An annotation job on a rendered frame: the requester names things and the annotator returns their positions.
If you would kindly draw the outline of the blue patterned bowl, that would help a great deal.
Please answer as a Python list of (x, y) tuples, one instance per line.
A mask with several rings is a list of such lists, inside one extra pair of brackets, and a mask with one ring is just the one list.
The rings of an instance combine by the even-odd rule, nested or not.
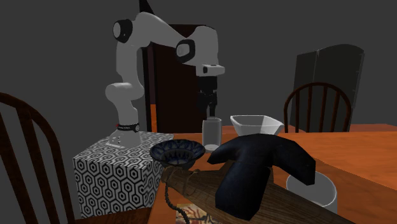
[(190, 169), (196, 160), (205, 153), (201, 143), (187, 139), (172, 139), (154, 145), (150, 149), (153, 160), (160, 162), (166, 168), (169, 166)]

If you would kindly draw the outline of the white round cup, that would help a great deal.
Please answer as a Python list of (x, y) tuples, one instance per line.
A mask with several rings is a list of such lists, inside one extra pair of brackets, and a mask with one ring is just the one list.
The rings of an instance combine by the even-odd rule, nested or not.
[(337, 214), (337, 188), (333, 181), (320, 172), (316, 172), (315, 183), (305, 185), (293, 176), (286, 180), (286, 189)]

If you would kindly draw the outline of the white square bowl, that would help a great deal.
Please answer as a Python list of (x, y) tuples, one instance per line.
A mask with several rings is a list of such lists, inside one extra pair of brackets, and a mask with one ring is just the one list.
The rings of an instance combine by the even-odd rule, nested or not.
[(250, 134), (278, 135), (284, 124), (265, 115), (232, 115), (230, 120), (238, 136)]

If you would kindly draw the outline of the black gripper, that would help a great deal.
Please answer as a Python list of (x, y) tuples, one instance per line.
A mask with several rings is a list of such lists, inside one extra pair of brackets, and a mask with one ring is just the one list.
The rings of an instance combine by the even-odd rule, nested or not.
[(218, 104), (217, 76), (198, 76), (197, 106), (201, 112), (207, 112), (208, 117), (215, 117), (216, 106)]

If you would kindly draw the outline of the clear glass cup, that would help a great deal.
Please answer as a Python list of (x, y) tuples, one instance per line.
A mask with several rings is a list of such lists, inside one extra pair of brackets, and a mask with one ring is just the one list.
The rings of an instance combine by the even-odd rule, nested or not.
[(202, 122), (202, 145), (211, 153), (221, 145), (222, 122), (220, 118), (208, 117)]

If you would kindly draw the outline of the dark blue T-shaped object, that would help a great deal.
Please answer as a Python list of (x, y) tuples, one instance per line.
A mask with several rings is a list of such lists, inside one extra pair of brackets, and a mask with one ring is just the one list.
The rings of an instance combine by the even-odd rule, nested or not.
[(249, 221), (259, 210), (270, 168), (280, 167), (305, 185), (315, 183), (316, 161), (296, 142), (271, 134), (236, 137), (219, 146), (207, 160), (234, 163), (215, 194), (216, 208)]

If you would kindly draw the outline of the dark wooden cabinet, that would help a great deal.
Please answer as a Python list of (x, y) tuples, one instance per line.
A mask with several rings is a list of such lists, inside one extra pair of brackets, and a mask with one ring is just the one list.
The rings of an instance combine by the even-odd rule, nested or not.
[[(139, 0), (140, 12), (154, 14), (147, 0)], [(201, 25), (170, 25), (184, 37)], [(199, 133), (207, 112), (197, 106), (198, 81), (193, 66), (180, 63), (175, 49), (150, 43), (142, 47), (144, 72), (154, 74), (157, 131)]]

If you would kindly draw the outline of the patterned paper sheet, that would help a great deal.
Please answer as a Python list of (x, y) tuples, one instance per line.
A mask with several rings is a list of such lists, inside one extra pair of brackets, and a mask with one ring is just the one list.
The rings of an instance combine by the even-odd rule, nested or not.
[(195, 204), (177, 204), (177, 206), (187, 214), (190, 224), (221, 224)]

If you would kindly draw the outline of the black white patterned robot stand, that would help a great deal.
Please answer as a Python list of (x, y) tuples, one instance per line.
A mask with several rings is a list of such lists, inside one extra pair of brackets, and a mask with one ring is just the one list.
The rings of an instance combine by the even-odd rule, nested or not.
[(82, 218), (152, 207), (163, 173), (150, 148), (173, 134), (141, 132), (135, 148), (112, 145), (106, 137), (73, 157)]

